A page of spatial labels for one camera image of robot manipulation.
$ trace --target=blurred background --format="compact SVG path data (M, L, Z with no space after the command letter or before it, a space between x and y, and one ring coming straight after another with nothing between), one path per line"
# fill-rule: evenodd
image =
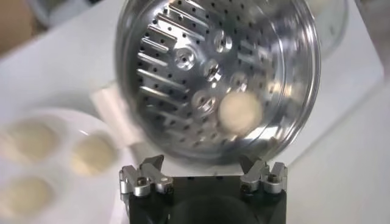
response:
M0 57L103 0L0 1ZM375 48L390 69L390 1L356 0Z
M0 57L100 0L1 0Z

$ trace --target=metal bowl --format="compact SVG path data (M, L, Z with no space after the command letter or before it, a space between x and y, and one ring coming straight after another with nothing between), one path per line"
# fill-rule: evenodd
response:
M127 1L116 36L116 70L129 115L166 153L229 163L270 159L309 117L320 76L314 19L304 0ZM250 91L263 120L228 133L218 105Z

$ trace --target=hole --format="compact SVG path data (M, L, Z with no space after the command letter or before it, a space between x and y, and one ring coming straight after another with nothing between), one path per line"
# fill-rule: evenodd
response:
M278 176L276 176L275 174L269 174L267 177L267 181L270 183L278 183Z
M145 177L138 177L136 179L136 185L137 186L144 186L147 183L147 179Z

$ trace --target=white plate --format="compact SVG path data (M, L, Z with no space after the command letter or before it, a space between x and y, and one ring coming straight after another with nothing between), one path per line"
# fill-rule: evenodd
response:
M50 108L21 116L20 119L39 119L60 135L59 147L44 161L22 165L0 158L0 187L14 178L35 175L45 179L55 190L56 198L50 207L28 218L28 223L108 223L115 197L119 197L118 171L122 166L134 164L128 150L118 145L118 140L105 123L90 115L66 109ZM86 135L103 133L118 149L118 159L113 166L95 177L81 177L70 166L70 153L74 145Z

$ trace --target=dough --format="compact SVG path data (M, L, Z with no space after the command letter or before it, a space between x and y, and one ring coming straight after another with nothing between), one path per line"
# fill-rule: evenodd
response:
M71 167L75 173L93 176L108 169L115 160L115 149L101 136L91 135L75 146L71 156Z
M252 93L229 93L219 105L218 118L227 131L245 136L263 119L263 107Z
M26 177L11 182L0 191L0 217L16 219L36 214L54 199L54 191L44 180Z
M35 163L55 150L58 139L45 124L22 121L0 135L0 153L19 163Z

